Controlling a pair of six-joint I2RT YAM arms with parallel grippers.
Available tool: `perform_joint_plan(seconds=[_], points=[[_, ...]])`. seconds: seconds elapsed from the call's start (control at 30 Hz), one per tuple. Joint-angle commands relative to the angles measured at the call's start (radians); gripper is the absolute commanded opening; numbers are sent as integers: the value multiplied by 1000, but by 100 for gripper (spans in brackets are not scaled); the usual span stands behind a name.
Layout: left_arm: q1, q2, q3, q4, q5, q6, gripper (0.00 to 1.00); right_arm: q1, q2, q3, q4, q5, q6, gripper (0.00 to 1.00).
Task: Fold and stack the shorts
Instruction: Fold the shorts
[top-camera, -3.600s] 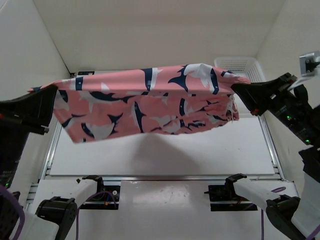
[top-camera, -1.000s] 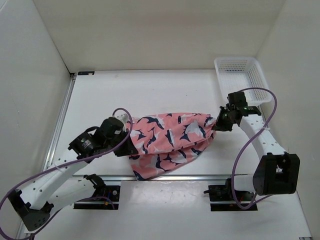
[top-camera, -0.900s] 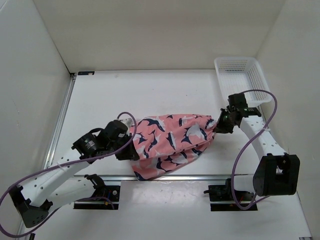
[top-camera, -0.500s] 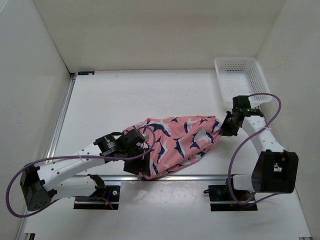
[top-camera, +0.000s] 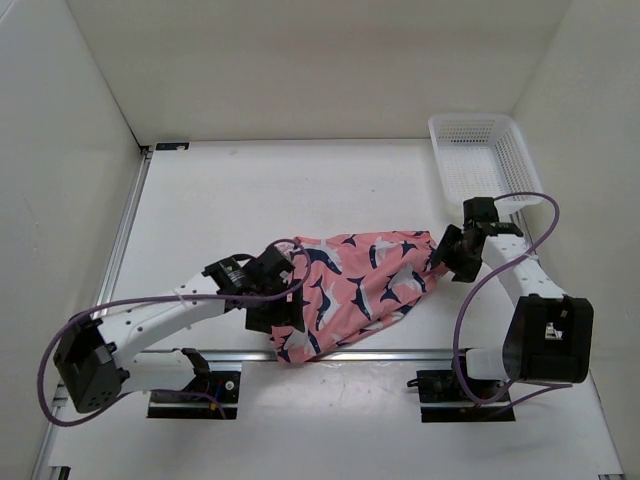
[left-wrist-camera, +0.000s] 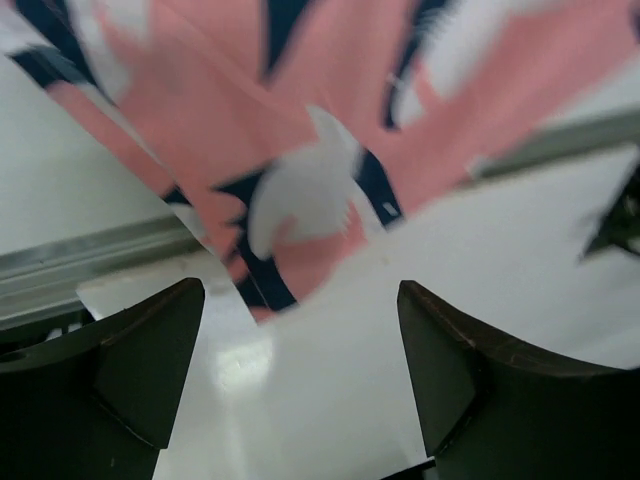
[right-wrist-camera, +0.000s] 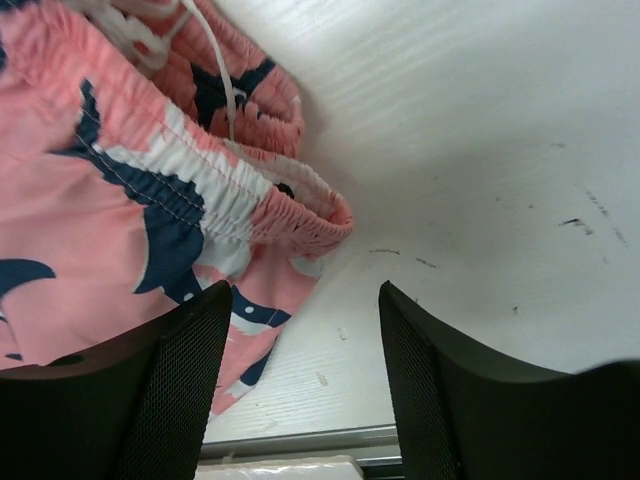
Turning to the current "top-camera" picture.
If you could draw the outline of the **pink shark print shorts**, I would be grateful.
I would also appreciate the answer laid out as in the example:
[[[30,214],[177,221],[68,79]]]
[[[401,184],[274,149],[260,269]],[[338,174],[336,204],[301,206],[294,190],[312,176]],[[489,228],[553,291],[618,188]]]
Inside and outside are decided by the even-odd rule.
[[[273,327],[278,360],[300,364],[367,338],[403,319],[437,285],[446,269],[431,267],[437,247],[428,231],[298,237],[286,250],[300,289],[303,327]]]

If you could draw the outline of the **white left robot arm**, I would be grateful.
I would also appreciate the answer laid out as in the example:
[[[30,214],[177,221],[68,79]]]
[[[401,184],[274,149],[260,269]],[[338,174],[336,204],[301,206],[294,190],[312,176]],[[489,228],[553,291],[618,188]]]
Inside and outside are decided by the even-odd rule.
[[[147,350],[198,322],[242,310],[250,331],[303,330],[303,284],[311,268],[297,269],[296,256],[309,255],[301,247],[285,253],[271,244],[257,257],[238,254],[214,262],[165,295],[80,314],[53,355],[77,412],[94,414],[140,390],[178,391],[188,400],[205,396],[209,369],[196,350]]]

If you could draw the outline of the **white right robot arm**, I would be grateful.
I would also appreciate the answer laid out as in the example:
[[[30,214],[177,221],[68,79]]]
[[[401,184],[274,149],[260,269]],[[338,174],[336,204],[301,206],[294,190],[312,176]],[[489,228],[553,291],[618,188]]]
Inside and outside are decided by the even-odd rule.
[[[542,269],[521,229],[501,221],[492,197],[463,203],[463,224],[445,230],[431,257],[453,281],[470,283],[471,296],[496,279],[508,294],[514,313],[498,347],[460,347],[460,334],[471,303],[465,299],[454,326],[449,387],[470,400],[486,381],[581,383],[589,370],[594,309],[585,298],[572,297]]]

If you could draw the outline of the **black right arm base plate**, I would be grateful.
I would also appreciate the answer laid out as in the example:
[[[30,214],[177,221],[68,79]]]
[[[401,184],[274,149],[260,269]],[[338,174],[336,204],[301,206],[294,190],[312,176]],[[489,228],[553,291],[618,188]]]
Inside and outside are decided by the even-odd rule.
[[[496,403],[473,403],[450,370],[418,370],[406,383],[419,397],[422,423],[514,422],[511,399],[505,393]]]

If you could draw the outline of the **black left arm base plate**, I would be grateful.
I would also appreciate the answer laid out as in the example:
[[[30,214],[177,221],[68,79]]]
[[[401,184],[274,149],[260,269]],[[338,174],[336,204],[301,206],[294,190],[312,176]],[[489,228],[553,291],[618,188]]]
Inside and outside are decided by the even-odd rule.
[[[212,363],[210,371],[179,392],[154,391],[147,407],[149,419],[235,420],[241,382],[240,363]]]

